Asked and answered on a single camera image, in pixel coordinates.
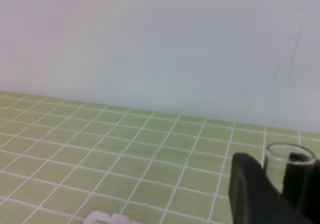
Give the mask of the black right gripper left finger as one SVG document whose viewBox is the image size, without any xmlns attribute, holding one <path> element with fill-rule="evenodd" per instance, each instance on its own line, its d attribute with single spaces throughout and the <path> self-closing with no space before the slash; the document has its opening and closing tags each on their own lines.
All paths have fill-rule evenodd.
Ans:
<svg viewBox="0 0 320 224">
<path fill-rule="evenodd" d="M 281 197 L 260 163 L 247 153 L 235 153 L 228 191 L 234 224 L 311 224 Z"/>
</svg>

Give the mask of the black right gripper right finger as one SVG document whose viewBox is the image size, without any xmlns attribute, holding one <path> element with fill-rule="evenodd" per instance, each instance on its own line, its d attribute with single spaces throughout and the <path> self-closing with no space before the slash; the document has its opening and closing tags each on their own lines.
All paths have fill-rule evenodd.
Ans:
<svg viewBox="0 0 320 224">
<path fill-rule="evenodd" d="M 312 222 L 320 220 L 320 161 L 290 153 L 283 179 L 282 197 Z"/>
</svg>

